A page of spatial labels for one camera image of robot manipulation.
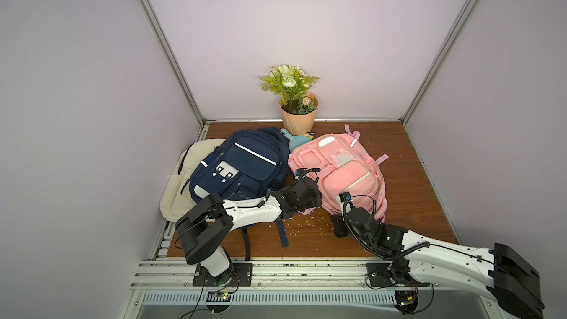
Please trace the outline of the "pink backpack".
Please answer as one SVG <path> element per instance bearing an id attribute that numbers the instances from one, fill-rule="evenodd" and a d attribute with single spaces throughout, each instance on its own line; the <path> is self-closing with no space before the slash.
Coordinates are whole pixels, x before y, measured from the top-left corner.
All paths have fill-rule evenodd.
<path id="1" fill-rule="evenodd" d="M 387 159 L 386 154 L 374 159 L 361 144 L 360 133 L 346 125 L 342 134 L 325 134 L 298 146 L 289 155 L 288 165 L 293 172 L 320 170 L 309 177 L 316 180 L 323 194 L 322 208 L 330 214 L 341 214 L 340 194 L 348 192 L 354 206 L 383 222 L 388 201 L 379 167 Z"/>

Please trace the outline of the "navy blue backpack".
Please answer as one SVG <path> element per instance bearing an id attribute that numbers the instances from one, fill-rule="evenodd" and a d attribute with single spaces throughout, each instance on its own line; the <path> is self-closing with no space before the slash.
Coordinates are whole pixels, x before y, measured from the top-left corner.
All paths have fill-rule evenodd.
<path id="1" fill-rule="evenodd" d="M 188 182 L 191 199 L 217 193 L 240 201 L 277 191 L 289 174 L 289 154 L 289 140 L 277 128 L 237 131 L 199 162 Z"/>

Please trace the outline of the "cream white backpack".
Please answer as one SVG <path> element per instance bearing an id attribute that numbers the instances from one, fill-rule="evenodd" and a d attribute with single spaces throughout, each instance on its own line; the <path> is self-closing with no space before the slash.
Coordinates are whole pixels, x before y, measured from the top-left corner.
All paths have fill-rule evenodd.
<path id="1" fill-rule="evenodd" d="M 165 220 L 177 222 L 196 205 L 188 190 L 190 178 L 201 162 L 223 143 L 223 138 L 202 140 L 193 143 L 181 153 L 159 203 Z"/>

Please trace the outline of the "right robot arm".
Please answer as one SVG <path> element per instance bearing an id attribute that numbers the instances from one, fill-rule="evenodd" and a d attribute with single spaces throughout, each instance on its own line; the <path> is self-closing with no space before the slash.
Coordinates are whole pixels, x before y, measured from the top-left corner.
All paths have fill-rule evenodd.
<path id="1" fill-rule="evenodd" d="M 379 222 L 354 206 L 348 192 L 341 193 L 337 203 L 348 232 L 365 250 L 390 262 L 395 282 L 461 289 L 496 301 L 517 318 L 543 318 L 540 274 L 510 246 L 455 245 Z"/>

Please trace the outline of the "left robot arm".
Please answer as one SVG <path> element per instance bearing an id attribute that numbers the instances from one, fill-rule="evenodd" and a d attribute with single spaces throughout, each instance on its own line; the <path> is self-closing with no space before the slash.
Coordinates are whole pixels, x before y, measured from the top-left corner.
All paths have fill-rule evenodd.
<path id="1" fill-rule="evenodd" d="M 291 185 L 268 190 L 256 199 L 223 199 L 217 193 L 206 196 L 175 223 L 174 246 L 183 251 L 188 264 L 200 265 L 210 276 L 217 279 L 231 276 L 234 267 L 222 247 L 228 234 L 259 223 L 279 223 L 319 208 L 323 195 L 318 179 L 310 177 L 319 172 L 320 168 L 301 168 Z"/>

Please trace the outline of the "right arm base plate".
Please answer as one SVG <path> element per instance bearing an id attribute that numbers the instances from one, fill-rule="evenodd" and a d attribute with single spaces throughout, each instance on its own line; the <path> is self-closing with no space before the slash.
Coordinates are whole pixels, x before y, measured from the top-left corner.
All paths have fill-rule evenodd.
<path id="1" fill-rule="evenodd" d="M 409 274 L 409 268 L 404 261 L 368 263 L 366 264 L 366 272 L 369 286 L 372 288 L 411 287 L 414 285 Z"/>

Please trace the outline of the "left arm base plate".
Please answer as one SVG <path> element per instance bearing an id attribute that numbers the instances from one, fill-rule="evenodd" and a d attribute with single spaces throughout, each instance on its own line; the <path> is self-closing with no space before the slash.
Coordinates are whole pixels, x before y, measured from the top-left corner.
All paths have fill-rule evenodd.
<path id="1" fill-rule="evenodd" d="M 212 276 L 206 267 L 196 266 L 192 285 L 194 287 L 250 287 L 252 284 L 253 264 L 250 262 L 233 263 L 221 275 Z"/>

